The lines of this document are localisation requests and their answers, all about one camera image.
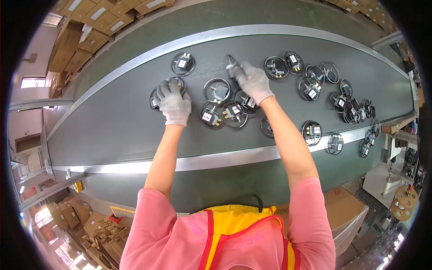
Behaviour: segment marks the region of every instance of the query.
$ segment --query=white label on box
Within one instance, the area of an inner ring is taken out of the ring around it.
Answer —
[[[119,21],[118,23],[116,23],[113,27],[111,27],[111,31],[115,31],[117,30],[117,28],[119,28],[120,26],[122,26],[124,24],[123,21]]]
[[[316,95],[317,95],[317,93],[316,93],[314,90],[311,90],[311,91],[309,92],[309,96],[310,96],[311,98],[314,98]]]
[[[295,58],[294,55],[290,55],[289,58],[291,59],[291,61],[292,61],[293,63],[297,62],[297,59]]]
[[[185,60],[180,60],[180,62],[178,63],[179,67],[185,67],[186,66],[186,61]]]
[[[205,121],[207,121],[207,122],[210,122],[210,119],[212,119],[212,115],[205,112],[203,114],[202,119],[205,120]]]
[[[72,5],[70,5],[70,7],[68,8],[68,10],[70,11],[74,11],[75,8],[81,3],[82,0],[75,0]]]
[[[234,112],[234,114],[240,113],[239,109],[237,109],[237,106],[233,106],[232,111]]]
[[[151,9],[152,7],[157,6],[157,5],[159,5],[159,4],[163,3],[163,2],[165,2],[165,0],[155,0],[153,2],[148,3],[146,6],[149,9]]]
[[[252,98],[250,98],[249,101],[248,101],[248,106],[251,107],[251,108],[254,108],[255,104],[256,104],[255,101]]]
[[[96,13],[93,14],[93,16],[90,17],[90,19],[96,20],[106,10],[107,10],[106,8],[101,7],[101,9],[99,9],[98,11],[96,11]]]

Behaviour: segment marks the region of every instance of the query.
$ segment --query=pink shirt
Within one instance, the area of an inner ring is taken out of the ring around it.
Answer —
[[[291,192],[288,239],[301,255],[300,269],[335,268],[335,246],[318,178],[298,183]],[[177,219],[174,208],[161,192],[143,188],[120,269],[197,269],[207,239],[207,214]],[[280,225],[269,219],[248,233],[228,241],[218,269],[235,265],[254,270],[280,269],[283,237]]]

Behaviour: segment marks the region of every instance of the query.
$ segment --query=worker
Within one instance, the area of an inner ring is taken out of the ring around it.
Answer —
[[[191,113],[177,81],[165,80],[155,101],[166,117],[165,132],[150,166],[120,261],[121,270],[273,270],[335,268],[335,245],[318,171],[263,70],[243,64],[241,89],[265,112],[288,175],[289,222],[276,208],[223,205],[177,218],[170,204],[177,147]],[[288,226],[288,235],[283,235]]]

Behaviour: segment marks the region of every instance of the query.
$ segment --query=yellow safety vest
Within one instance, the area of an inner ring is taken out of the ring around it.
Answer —
[[[208,236],[198,270],[216,270],[224,244],[239,237],[267,219],[277,219],[283,236],[282,269],[300,269],[300,253],[292,248],[291,242],[283,235],[283,222],[273,215],[276,206],[265,207],[262,212],[257,207],[230,204],[203,210],[208,216]]]

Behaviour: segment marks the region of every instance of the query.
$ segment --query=gray glove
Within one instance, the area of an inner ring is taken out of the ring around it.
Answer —
[[[187,119],[191,114],[191,97],[185,93],[180,94],[178,81],[174,78],[164,80],[158,86],[154,96],[159,110],[166,117],[165,125],[177,124],[186,126]]]
[[[274,96],[270,90],[269,79],[264,70],[253,67],[247,62],[243,62],[242,66],[246,76],[241,74],[236,77],[236,80],[241,89],[253,98],[258,106],[265,98]]]

